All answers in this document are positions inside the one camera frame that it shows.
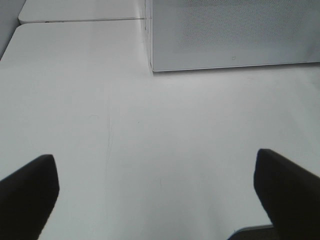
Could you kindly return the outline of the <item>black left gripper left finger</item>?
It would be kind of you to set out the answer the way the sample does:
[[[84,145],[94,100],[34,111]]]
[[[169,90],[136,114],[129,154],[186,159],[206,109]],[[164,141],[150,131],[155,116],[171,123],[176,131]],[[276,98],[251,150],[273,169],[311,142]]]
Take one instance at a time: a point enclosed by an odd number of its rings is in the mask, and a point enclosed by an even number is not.
[[[37,240],[60,192],[54,156],[44,154],[0,181],[0,238]]]

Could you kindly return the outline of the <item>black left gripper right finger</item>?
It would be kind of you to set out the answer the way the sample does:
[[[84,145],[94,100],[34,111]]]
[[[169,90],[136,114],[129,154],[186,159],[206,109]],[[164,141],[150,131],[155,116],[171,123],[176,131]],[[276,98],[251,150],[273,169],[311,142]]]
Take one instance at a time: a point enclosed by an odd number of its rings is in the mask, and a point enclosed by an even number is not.
[[[271,149],[260,149],[253,185],[280,239],[320,238],[318,176]]]

